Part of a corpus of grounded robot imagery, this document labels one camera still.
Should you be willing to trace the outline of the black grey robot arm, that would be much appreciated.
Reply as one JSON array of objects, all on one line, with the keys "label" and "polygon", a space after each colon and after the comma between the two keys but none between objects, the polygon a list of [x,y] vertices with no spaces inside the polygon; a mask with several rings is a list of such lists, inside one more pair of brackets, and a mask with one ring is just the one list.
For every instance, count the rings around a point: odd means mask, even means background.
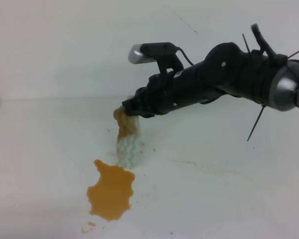
[{"label": "black grey robot arm", "polygon": [[281,112],[299,108],[299,60],[275,53],[257,24],[251,30],[259,49],[243,52],[235,43],[221,43],[188,68],[177,57],[180,47],[170,42],[134,45],[129,61],[156,62],[159,73],[123,101],[126,114],[151,118],[193,104],[210,104],[224,95]]}]

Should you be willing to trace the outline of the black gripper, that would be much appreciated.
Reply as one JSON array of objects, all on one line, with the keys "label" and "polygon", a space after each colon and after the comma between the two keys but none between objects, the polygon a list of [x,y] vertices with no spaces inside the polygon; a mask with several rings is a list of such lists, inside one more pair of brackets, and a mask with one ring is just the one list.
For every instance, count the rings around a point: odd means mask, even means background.
[{"label": "black gripper", "polygon": [[134,97],[122,102],[128,116],[153,117],[207,101],[207,91],[197,67],[149,80]]}]

